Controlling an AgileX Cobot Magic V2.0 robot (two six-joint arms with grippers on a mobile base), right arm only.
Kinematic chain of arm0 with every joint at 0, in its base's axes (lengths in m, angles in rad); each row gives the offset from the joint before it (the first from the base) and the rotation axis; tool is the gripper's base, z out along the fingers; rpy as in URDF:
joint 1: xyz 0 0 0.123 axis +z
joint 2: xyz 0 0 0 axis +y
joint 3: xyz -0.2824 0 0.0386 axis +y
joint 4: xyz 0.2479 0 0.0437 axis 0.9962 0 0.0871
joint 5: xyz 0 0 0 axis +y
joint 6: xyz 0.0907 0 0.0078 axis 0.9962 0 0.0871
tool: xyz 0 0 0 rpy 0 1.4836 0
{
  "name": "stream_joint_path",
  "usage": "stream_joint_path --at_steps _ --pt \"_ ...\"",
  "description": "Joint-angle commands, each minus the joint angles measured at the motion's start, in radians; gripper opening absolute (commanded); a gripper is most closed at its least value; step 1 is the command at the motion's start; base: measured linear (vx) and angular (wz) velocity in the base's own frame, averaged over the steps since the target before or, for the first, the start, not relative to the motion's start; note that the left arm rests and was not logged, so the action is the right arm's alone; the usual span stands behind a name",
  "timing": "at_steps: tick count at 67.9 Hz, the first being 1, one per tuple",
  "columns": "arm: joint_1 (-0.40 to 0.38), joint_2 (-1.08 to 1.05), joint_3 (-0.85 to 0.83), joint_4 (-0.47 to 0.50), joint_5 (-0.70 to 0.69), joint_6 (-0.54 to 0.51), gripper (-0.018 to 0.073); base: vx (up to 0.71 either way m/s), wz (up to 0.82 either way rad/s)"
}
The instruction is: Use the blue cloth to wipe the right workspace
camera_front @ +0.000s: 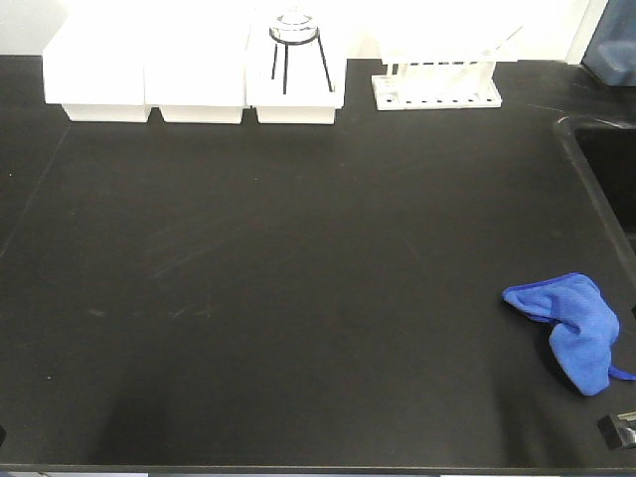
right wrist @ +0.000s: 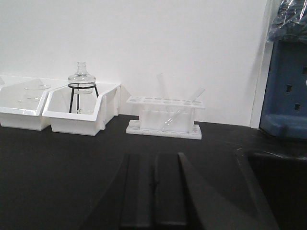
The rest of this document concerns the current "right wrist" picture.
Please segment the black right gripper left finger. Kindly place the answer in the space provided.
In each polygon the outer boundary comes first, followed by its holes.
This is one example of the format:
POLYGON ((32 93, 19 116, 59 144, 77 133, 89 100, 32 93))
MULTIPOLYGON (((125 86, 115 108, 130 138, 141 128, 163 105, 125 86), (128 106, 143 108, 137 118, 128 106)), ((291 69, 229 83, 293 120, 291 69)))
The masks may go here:
POLYGON ((129 154, 81 230, 151 230, 152 174, 147 154, 129 154))

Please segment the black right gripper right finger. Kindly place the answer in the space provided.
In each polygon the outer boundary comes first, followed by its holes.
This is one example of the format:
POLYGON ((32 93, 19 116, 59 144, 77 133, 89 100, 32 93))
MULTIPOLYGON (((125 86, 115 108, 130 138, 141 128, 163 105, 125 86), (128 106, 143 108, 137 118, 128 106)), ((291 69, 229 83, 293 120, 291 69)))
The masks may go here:
POLYGON ((250 215, 200 175, 184 153, 155 159, 154 225, 159 230, 277 230, 279 226, 251 169, 239 162, 252 208, 250 215))

